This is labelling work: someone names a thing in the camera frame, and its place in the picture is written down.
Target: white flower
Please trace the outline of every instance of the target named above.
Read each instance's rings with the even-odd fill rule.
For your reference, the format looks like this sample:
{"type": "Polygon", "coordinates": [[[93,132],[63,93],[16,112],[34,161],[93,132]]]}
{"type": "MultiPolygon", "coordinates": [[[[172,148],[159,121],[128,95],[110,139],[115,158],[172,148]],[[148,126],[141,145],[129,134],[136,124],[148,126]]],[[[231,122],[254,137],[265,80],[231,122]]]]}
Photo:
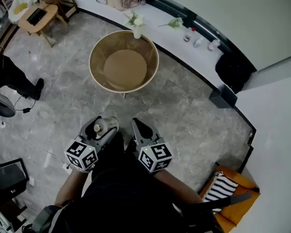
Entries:
{"type": "Polygon", "coordinates": [[[142,16],[138,16],[135,20],[134,20],[134,24],[136,26],[141,26],[143,24],[143,17],[142,16]]]}

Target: flower vase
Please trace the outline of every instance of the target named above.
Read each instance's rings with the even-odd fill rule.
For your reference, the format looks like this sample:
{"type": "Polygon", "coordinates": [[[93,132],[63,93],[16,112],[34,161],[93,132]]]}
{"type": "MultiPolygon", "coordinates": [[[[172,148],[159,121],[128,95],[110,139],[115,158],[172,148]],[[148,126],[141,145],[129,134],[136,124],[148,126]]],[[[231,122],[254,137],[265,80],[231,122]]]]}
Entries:
{"type": "Polygon", "coordinates": [[[140,27],[140,26],[135,26],[134,27],[134,37],[136,39],[139,39],[141,37],[142,32],[143,32],[143,27],[140,27]]]}

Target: white cable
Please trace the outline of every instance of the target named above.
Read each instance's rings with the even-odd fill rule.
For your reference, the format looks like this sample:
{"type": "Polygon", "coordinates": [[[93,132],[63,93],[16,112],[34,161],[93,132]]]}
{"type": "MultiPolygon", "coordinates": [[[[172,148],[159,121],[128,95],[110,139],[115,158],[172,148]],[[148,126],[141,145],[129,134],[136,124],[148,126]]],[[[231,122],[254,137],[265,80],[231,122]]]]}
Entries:
{"type": "Polygon", "coordinates": [[[38,149],[36,148],[35,146],[33,146],[31,143],[29,143],[28,141],[26,141],[21,135],[19,135],[15,130],[13,130],[13,128],[11,127],[11,125],[7,122],[7,121],[4,121],[9,127],[10,129],[15,133],[17,134],[22,140],[24,140],[28,145],[30,145],[31,147],[33,147],[34,149],[36,150],[40,150],[40,151],[43,151],[43,152],[46,152],[48,154],[50,154],[51,156],[55,157],[56,159],[60,160],[63,164],[65,164],[60,158],[58,158],[55,154],[52,154],[46,150],[42,150],[42,149],[38,149]]]}

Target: marble floor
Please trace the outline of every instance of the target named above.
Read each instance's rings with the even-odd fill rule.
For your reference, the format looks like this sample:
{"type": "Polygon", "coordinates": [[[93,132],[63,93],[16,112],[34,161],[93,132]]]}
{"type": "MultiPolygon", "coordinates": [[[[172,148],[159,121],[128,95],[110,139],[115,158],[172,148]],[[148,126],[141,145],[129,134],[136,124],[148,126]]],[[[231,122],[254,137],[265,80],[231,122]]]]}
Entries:
{"type": "MultiPolygon", "coordinates": [[[[175,152],[169,171],[195,190],[209,178],[216,161],[240,167],[251,128],[234,110],[216,108],[207,98],[211,88],[202,80],[160,52],[153,81],[124,99],[100,88],[88,69],[94,44],[119,28],[84,13],[74,15],[69,25],[65,28],[59,21],[50,25],[46,33],[53,48],[42,37],[19,29],[5,50],[30,81],[45,80],[34,108],[4,119],[8,125],[0,129],[0,163],[23,158],[34,180],[34,186],[28,184],[19,196],[28,206],[24,215],[29,220],[53,204],[68,176],[62,162],[45,151],[67,162],[64,148],[69,140],[97,115],[116,116],[126,141],[133,117],[154,124],[175,152]]],[[[12,103],[19,98],[7,87],[0,92],[12,103]]],[[[32,100],[21,98],[16,108],[32,105],[32,100]]]]}

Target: white container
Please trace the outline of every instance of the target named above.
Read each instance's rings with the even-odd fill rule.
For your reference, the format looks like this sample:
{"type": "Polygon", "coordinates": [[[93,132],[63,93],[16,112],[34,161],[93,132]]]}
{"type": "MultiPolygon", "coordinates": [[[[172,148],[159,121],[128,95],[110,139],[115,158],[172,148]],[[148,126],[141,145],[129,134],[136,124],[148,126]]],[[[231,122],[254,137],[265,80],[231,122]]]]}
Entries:
{"type": "Polygon", "coordinates": [[[188,29],[183,40],[185,42],[189,42],[191,40],[191,38],[193,37],[193,35],[195,34],[195,28],[191,28],[191,29],[188,29]]]}
{"type": "Polygon", "coordinates": [[[221,45],[221,41],[219,39],[213,40],[209,45],[208,45],[208,50],[213,51],[218,48],[218,46],[221,45]]]}
{"type": "Polygon", "coordinates": [[[143,26],[135,26],[134,27],[134,37],[136,39],[140,39],[143,32],[143,26]]]}
{"type": "Polygon", "coordinates": [[[198,48],[202,44],[204,37],[200,37],[193,42],[193,48],[198,48]]]}

